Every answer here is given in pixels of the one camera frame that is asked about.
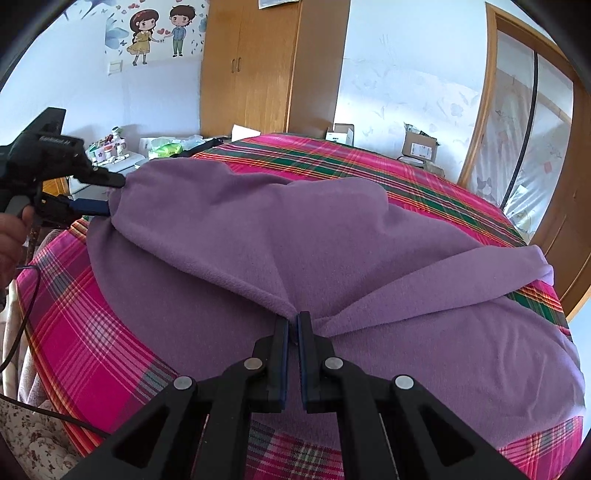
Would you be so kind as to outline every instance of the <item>sliding door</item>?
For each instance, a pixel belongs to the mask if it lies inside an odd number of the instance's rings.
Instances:
[[[537,55],[538,75],[532,126],[522,164],[502,203],[507,218],[529,243],[550,200],[569,146],[573,116],[573,82]]]
[[[591,297],[591,95],[549,38],[490,4],[486,17],[485,84],[458,184],[542,249],[569,319]]]
[[[499,32],[495,91],[467,189],[501,207],[525,141],[535,53]]]
[[[527,243],[558,183],[572,110],[573,82],[499,32],[492,107],[467,188],[501,208]]]

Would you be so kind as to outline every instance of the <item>yellow dress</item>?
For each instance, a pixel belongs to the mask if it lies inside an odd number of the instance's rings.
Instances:
[[[150,40],[152,34],[149,31],[139,32],[135,37],[135,43],[127,47],[127,51],[132,55],[146,55],[150,53]]]

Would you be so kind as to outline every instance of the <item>glass door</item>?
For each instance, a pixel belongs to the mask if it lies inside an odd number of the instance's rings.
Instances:
[[[501,208],[529,243],[564,163],[573,83],[501,31],[495,75],[493,104],[467,188]]]
[[[529,243],[558,183],[569,145],[573,82],[538,56],[538,89],[532,128],[504,213]]]

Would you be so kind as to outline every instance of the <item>cartoon girl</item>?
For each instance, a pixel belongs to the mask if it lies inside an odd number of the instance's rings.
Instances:
[[[156,40],[152,37],[156,22],[159,19],[156,10],[142,10],[137,12],[129,21],[129,27],[134,32],[132,44],[127,47],[127,51],[135,55],[134,67],[138,66],[138,58],[144,56],[144,65],[147,65],[146,55],[150,53],[150,42],[157,41],[162,43],[164,40]]]

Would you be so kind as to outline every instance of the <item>light switch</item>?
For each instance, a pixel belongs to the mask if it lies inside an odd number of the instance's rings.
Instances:
[[[121,73],[123,70],[123,60],[120,61],[112,61],[109,63],[109,75],[114,75],[115,73]]]

